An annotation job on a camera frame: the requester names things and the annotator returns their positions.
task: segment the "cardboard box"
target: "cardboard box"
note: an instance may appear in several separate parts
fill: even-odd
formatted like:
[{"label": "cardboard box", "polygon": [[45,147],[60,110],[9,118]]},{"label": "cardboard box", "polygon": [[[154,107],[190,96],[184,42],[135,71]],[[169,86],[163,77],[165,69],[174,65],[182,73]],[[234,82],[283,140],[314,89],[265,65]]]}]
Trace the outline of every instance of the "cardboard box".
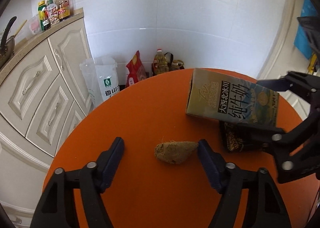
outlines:
[{"label": "cardboard box", "polygon": [[225,122],[276,125],[279,94],[268,88],[196,68],[190,82],[186,114]]}]

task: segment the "tabletop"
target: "tabletop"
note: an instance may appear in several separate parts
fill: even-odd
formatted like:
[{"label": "tabletop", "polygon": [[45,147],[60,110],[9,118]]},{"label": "tabletop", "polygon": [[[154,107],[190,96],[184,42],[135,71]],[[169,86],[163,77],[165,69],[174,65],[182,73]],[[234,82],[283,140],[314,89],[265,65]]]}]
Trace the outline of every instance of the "tabletop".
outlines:
[{"label": "tabletop", "polygon": [[[256,82],[236,72],[211,70]],[[271,155],[261,151],[227,153],[219,139],[218,121],[185,114],[191,75],[192,69],[185,69],[148,78],[93,110],[60,148],[44,186],[58,167],[70,171],[95,161],[117,136],[124,140],[124,154],[111,187],[101,195],[115,228],[208,227],[221,195],[210,187],[195,152],[181,165],[156,160],[154,148],[162,142],[206,139],[226,162],[252,171],[266,167],[276,182],[276,167]],[[280,97],[277,127],[290,131],[300,122],[295,110]],[[311,175],[276,184],[292,227],[303,227],[319,181]],[[234,227],[242,226],[247,194],[247,190],[243,190]],[[75,201],[80,227],[86,228],[78,190]]]}]

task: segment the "red package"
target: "red package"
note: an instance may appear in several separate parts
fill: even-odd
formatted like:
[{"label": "red package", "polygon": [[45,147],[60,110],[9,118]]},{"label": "red package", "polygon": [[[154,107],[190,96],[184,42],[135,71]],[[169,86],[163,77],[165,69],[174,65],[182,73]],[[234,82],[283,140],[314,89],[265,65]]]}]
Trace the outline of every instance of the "red package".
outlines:
[{"label": "red package", "polygon": [[136,52],[136,54],[133,56],[126,67],[129,69],[129,75],[125,87],[129,87],[147,78],[146,71],[140,60],[139,50]]}]

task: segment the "silver screw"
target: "silver screw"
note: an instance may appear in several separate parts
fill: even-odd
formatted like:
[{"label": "silver screw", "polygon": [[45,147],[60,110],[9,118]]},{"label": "silver screw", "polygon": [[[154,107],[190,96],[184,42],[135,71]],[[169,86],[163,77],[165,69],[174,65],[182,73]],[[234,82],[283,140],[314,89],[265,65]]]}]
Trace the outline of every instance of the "silver screw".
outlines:
[{"label": "silver screw", "polygon": [[282,163],[283,170],[291,170],[293,169],[293,162],[292,161],[285,161]]},{"label": "silver screw", "polygon": [[259,172],[262,174],[267,174],[268,170],[265,167],[261,167],[261,168],[259,168]]},{"label": "silver screw", "polygon": [[229,169],[234,169],[236,167],[236,165],[234,163],[232,163],[232,162],[228,162],[226,164],[226,167],[229,168]]},{"label": "silver screw", "polygon": [[94,161],[91,161],[87,164],[88,168],[94,168],[97,164]]},{"label": "silver screw", "polygon": [[57,168],[55,171],[54,171],[57,175],[61,174],[63,172],[63,168]]},{"label": "silver screw", "polygon": [[281,134],[275,134],[275,135],[273,135],[273,136],[271,137],[271,139],[272,139],[273,141],[279,141],[279,140],[282,139],[282,135],[281,135]]}]

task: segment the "blue plastic sheet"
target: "blue plastic sheet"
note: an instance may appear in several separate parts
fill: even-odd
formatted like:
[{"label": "blue plastic sheet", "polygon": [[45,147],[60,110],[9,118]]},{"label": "blue plastic sheet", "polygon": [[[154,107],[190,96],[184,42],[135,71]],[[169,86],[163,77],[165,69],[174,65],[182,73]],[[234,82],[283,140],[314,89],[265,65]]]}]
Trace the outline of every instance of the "blue plastic sheet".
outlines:
[{"label": "blue plastic sheet", "polygon": [[[311,3],[310,0],[304,0],[301,17],[305,16],[317,16],[318,13]],[[304,33],[304,30],[299,25],[296,39],[294,40],[294,45],[297,47],[298,50],[301,51],[301,53],[309,59],[312,55],[312,49],[309,45],[308,39],[306,34]]]}]

